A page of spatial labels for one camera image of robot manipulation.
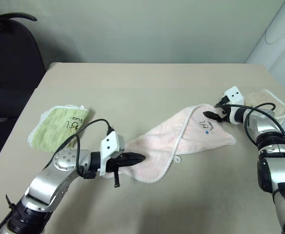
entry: black chair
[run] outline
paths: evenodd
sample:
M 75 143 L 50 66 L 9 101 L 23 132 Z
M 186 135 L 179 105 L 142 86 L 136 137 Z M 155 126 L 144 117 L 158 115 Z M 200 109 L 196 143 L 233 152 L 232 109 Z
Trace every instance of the black chair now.
M 25 13 L 0 15 L 0 151 L 45 74 L 32 34 L 11 18 L 37 20 Z

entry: pink towel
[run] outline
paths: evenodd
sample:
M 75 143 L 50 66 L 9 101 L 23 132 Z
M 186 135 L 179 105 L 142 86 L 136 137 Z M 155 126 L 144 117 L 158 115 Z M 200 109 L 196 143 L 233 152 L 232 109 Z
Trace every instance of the pink towel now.
M 206 118 L 204 111 L 215 112 L 215 109 L 207 104 L 187 107 L 129 142 L 126 152 L 143 154 L 146 159 L 134 166 L 119 168 L 119 173 L 142 182 L 155 183 L 163 178 L 174 158 L 180 161 L 178 155 L 235 144 L 235 138 L 219 123 Z

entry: table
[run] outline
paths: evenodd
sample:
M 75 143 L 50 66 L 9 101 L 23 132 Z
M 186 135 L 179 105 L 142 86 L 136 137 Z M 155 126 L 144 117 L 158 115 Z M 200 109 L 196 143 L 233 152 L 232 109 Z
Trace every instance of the table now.
M 242 94 L 267 88 L 285 102 L 261 65 L 53 63 L 0 153 L 0 222 L 9 211 L 5 194 L 17 202 L 51 157 L 27 137 L 52 106 L 84 105 L 89 119 L 108 119 L 128 142 L 184 107 L 215 104 L 233 85 Z M 242 125 L 223 127 L 235 145 L 184 155 L 157 183 L 121 175 L 115 189 L 113 179 L 76 179 L 45 233 L 280 233 L 272 198 L 257 184 L 256 147 Z M 97 151 L 105 132 L 103 124 L 88 129 L 82 148 Z

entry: wall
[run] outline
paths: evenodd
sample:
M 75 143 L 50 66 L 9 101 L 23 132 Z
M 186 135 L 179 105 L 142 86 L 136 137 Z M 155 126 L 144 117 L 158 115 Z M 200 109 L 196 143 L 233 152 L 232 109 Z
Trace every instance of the wall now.
M 284 0 L 0 0 L 45 64 L 245 62 Z
M 262 63 L 285 88 L 285 2 L 247 63 Z

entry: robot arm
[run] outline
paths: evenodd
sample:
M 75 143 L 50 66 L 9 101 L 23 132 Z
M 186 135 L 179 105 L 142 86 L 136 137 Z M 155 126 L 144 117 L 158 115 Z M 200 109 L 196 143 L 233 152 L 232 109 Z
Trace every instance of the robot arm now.
M 213 112 L 204 112 L 204 115 L 218 122 L 226 121 L 233 124 L 246 122 L 249 136 L 258 148 L 258 184 L 263 191 L 272 194 L 277 217 L 285 234 L 284 131 L 268 117 L 274 117 L 272 110 L 253 111 L 248 107 L 239 107 L 241 104 L 244 104 L 243 96 L 234 86 L 225 92 L 225 96 L 215 106 L 222 108 L 226 116 L 220 117 Z
M 145 157 L 136 153 L 124 153 L 122 136 L 112 131 L 101 142 L 100 152 L 81 150 L 78 165 L 83 177 L 93 179 L 114 173 L 115 187 L 119 187 L 118 168 L 142 162 Z M 24 196 L 15 205 L 9 218 L 2 223 L 0 234 L 41 234 L 70 184 L 79 177 L 76 170 L 76 149 L 57 152 L 52 161 L 32 181 Z

